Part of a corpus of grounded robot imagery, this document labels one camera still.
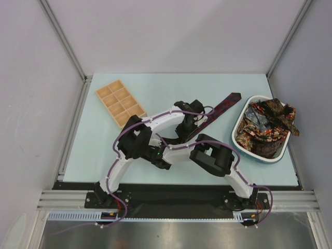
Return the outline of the red navy striped tie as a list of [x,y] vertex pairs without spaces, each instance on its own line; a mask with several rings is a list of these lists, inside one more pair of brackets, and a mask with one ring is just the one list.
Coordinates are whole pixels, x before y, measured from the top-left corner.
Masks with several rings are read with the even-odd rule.
[[216,107],[214,107],[214,113],[207,116],[207,120],[200,124],[190,135],[186,137],[186,142],[190,141],[202,130],[214,122],[218,117],[224,114],[228,109],[233,107],[242,99],[241,93],[230,93],[223,101],[221,101]]

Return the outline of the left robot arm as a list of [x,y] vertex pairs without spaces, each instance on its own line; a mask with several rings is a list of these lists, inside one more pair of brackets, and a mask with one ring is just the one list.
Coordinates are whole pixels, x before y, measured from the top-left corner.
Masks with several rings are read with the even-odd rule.
[[198,100],[176,102],[168,111],[140,118],[133,115],[113,143],[116,160],[104,179],[94,185],[92,199],[99,208],[125,204],[115,195],[120,180],[133,160],[143,158],[152,165],[168,170],[172,163],[165,159],[178,145],[186,144],[208,123],[209,113]]

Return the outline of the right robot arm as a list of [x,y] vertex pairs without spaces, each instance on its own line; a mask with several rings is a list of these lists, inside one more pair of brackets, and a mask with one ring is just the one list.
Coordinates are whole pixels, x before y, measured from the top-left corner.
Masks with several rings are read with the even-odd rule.
[[258,202],[257,186],[238,168],[240,154],[208,135],[200,134],[192,144],[168,145],[161,141],[159,146],[149,145],[142,158],[165,170],[175,163],[192,161],[211,175],[223,177],[243,207],[252,208]]

